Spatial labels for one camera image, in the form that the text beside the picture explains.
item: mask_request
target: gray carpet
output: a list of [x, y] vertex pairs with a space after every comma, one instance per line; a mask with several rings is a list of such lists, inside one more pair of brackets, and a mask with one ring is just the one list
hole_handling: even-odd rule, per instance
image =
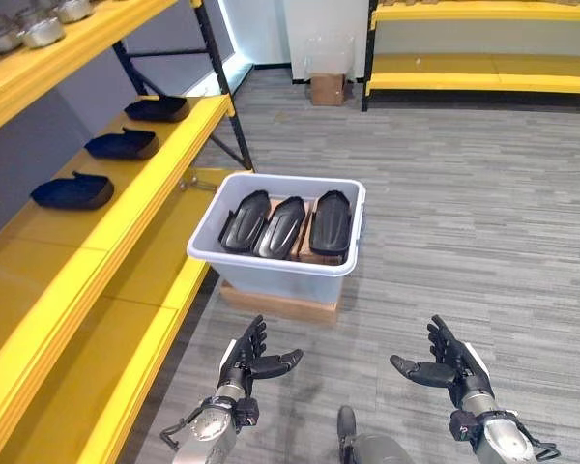
[[[269, 352], [300, 347], [304, 360], [255, 385], [260, 422], [227, 462], [335, 463], [341, 404], [355, 407], [360, 430], [391, 434], [418, 464], [477, 462], [448, 432], [447, 392], [389, 365], [391, 353], [429, 359], [425, 325], [439, 313], [483, 356], [499, 403], [559, 444], [564, 457], [554, 462], [580, 464], [580, 113], [539, 102], [538, 111], [389, 101], [360, 113], [357, 98], [312, 107], [287, 70], [253, 72], [237, 106], [261, 172], [357, 179], [367, 201], [337, 324], [267, 318]], [[198, 164], [221, 162], [231, 165], [209, 146]], [[212, 393], [227, 342], [253, 316], [217, 288], [203, 310], [205, 301], [192, 308], [121, 462], [171, 462], [159, 431]]]

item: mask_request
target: plastic storage bin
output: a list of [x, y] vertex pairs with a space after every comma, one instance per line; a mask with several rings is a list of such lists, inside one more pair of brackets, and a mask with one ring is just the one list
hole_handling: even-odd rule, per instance
[[[299, 195], [305, 200], [315, 200], [329, 190], [342, 191], [350, 201], [353, 213], [346, 261], [339, 266], [327, 266], [226, 253], [218, 242], [218, 235], [228, 212], [236, 211], [241, 200], [258, 189], [266, 190], [272, 199]], [[191, 257], [208, 261], [230, 285], [241, 292], [320, 303], [336, 302], [344, 276], [350, 274], [357, 265], [364, 201], [365, 187], [357, 181], [232, 174], [225, 178], [200, 220], [188, 242], [187, 253]]]

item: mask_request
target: bin handle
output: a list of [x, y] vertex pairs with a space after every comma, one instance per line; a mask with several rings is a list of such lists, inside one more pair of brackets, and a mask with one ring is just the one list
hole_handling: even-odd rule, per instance
[[361, 204], [361, 211], [359, 214], [359, 230], [357, 231], [357, 245], [361, 242], [361, 236], [365, 230], [365, 203]]

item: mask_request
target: robotic hand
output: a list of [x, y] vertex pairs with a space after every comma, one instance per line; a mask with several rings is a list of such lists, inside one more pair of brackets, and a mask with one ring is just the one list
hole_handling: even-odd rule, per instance
[[267, 345], [267, 328], [260, 315], [247, 327], [245, 334], [230, 344], [230, 353], [221, 366], [217, 388], [240, 386], [247, 397], [251, 396], [253, 381], [273, 379], [292, 370], [303, 357], [302, 350], [285, 355], [262, 356]]
[[[483, 464], [537, 463], [559, 457], [553, 443], [534, 438], [517, 413], [501, 409], [490, 375], [470, 343], [455, 338], [443, 319], [432, 317], [427, 336], [436, 362], [413, 362], [392, 355], [391, 364], [407, 379], [428, 387], [446, 388], [457, 408], [449, 431], [456, 441], [469, 441]], [[535, 455], [534, 448], [541, 451]]]
[[[302, 350], [262, 356], [267, 349], [266, 328], [263, 317], [257, 316], [243, 336], [232, 340], [221, 361], [215, 394], [202, 401], [186, 419], [162, 430], [162, 440], [177, 451], [175, 464], [225, 461], [242, 427], [258, 422], [258, 403], [251, 397], [253, 381], [279, 377], [299, 363]], [[190, 434], [180, 446], [171, 436], [186, 427]]]

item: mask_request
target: yellow metal shelf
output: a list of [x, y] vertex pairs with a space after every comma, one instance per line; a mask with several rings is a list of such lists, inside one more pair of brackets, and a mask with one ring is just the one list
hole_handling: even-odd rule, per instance
[[177, 0], [105, 0], [95, 13], [66, 25], [67, 36], [47, 48], [22, 48], [0, 60], [0, 127], [69, 74]]
[[[188, 175], [220, 184], [230, 172]], [[213, 196], [172, 191], [47, 376], [0, 463], [116, 459], [208, 269], [185, 253]]]
[[580, 4], [562, 5], [533, 1], [439, 1], [436, 4], [378, 5], [371, 17], [371, 28], [379, 21], [427, 21], [453, 19], [576, 21]]
[[233, 113], [229, 96], [189, 102], [191, 113], [177, 124], [136, 123], [124, 114], [110, 124], [107, 131], [154, 131], [161, 148], [151, 159], [98, 160], [82, 150], [58, 173], [109, 177], [115, 192], [102, 208], [67, 212], [29, 202], [0, 232], [0, 449], [209, 134]]
[[580, 57], [375, 55], [371, 90], [502, 90], [580, 94]]

